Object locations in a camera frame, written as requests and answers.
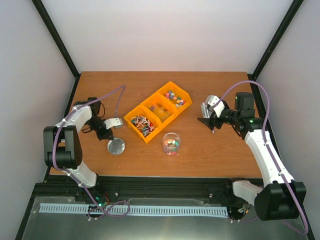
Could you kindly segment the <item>silver metal scoop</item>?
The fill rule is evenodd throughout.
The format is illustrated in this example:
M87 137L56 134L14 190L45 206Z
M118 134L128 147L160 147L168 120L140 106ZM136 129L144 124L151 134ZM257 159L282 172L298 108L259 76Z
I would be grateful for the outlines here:
M209 128L212 133L214 133L215 121L217 119L213 106L217 104L219 100L220 98L216 95L209 95L205 102L200 105L202 117L199 117L198 120Z

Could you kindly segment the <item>round clear cup lid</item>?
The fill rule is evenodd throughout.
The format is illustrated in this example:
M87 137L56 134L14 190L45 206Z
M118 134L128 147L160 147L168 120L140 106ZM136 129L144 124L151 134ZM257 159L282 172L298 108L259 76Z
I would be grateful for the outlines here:
M122 138L115 137L107 144L107 150L112 155L121 155L126 148L126 144Z

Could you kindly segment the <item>yellow bin with star candies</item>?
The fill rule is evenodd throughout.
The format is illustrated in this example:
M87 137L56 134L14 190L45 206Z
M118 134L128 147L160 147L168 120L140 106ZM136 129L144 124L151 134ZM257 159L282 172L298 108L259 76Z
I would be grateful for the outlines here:
M193 103L189 93L172 81L167 82L156 92L161 94L171 105L174 106L175 114L177 116Z

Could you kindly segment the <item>yellow bin with lollipops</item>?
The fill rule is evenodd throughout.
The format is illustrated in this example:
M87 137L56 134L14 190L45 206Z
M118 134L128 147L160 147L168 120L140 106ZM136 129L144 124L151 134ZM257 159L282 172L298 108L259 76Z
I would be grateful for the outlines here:
M127 122L128 127L146 144L163 129L160 119L141 104L127 113L124 116L124 120Z

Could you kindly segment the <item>yellow bin with popsicle candies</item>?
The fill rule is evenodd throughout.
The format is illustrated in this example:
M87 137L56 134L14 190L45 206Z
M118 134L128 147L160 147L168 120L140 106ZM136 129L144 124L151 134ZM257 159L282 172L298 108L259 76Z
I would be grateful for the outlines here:
M151 111L156 119L160 121L160 128L166 128L171 122L177 118L176 107L165 96L156 92L142 102L149 111Z

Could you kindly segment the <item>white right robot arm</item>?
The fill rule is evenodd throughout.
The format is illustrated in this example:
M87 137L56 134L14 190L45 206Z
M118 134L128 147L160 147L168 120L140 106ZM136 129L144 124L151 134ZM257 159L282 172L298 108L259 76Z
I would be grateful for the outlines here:
M253 205L262 221L296 219L298 207L306 196L306 187L296 182L287 171L275 150L264 119L255 116L252 93L238 92L234 109L216 95L209 95L201 104L202 117L198 120L211 131L223 124L232 126L251 150L262 175L263 187L248 180L235 180L233 194Z

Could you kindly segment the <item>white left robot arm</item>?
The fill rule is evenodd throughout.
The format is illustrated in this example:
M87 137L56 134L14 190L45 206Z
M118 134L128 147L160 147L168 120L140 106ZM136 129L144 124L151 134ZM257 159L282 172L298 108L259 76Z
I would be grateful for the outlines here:
M45 164L66 173L79 187L87 188L86 195L95 202L103 198L104 188L97 184L98 175L83 161L79 132L87 125L98 140L114 139L112 128L98 116L100 108L101 102L96 97L77 101L61 122L43 130Z

